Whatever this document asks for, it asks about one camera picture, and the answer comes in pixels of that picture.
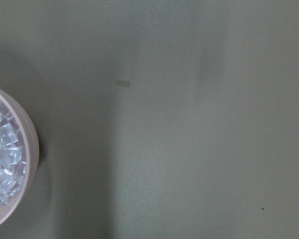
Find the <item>clear ice cubes pile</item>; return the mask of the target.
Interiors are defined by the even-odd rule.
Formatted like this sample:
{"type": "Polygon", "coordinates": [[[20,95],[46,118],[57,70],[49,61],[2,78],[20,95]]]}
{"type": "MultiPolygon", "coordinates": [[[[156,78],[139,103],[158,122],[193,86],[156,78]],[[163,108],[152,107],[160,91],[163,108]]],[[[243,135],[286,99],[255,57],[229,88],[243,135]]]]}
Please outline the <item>clear ice cubes pile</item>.
{"type": "Polygon", "coordinates": [[[7,106],[0,102],[0,208],[23,188],[26,167],[21,129],[7,106]]]}

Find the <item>pink bowl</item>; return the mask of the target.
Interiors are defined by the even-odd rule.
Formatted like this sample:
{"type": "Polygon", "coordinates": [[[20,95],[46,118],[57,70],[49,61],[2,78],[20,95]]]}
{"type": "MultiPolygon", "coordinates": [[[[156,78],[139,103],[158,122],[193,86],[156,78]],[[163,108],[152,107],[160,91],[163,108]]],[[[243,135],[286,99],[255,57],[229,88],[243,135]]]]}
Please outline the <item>pink bowl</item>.
{"type": "Polygon", "coordinates": [[[18,126],[20,127],[21,135],[25,143],[25,159],[27,162],[22,190],[15,198],[11,199],[5,206],[0,208],[1,225],[18,207],[20,201],[23,199],[33,181],[39,162],[39,142],[33,122],[24,108],[13,97],[1,89],[0,100],[3,101],[3,103],[11,111],[12,115],[16,119],[16,122],[18,123],[18,126]]]}

